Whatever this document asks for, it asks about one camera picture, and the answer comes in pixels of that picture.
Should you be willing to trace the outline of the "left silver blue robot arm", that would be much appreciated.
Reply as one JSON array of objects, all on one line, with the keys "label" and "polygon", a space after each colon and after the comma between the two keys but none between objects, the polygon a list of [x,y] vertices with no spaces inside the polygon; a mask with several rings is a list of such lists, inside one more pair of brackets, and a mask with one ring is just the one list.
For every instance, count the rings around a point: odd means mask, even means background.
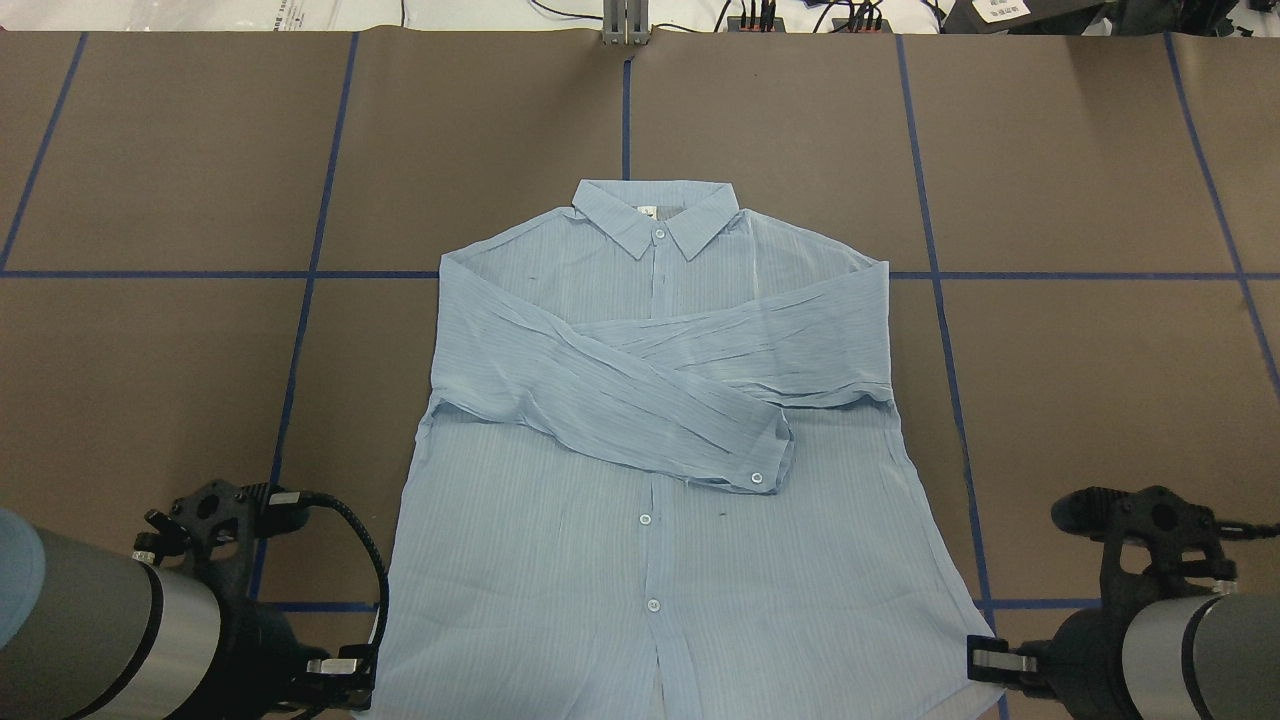
[{"label": "left silver blue robot arm", "polygon": [[248,594],[244,519],[196,527],[175,568],[114,555],[3,511],[5,719],[312,719],[372,703],[376,653],[301,643]]}]

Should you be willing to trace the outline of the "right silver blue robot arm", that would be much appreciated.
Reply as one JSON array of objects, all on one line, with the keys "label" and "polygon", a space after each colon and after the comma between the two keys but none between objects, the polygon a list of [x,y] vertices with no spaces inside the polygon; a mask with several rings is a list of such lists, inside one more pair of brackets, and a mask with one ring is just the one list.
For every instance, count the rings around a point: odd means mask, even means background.
[{"label": "right silver blue robot arm", "polygon": [[1275,719],[1277,598],[1193,594],[1070,615],[1046,641],[969,635],[966,674],[1073,719]]}]

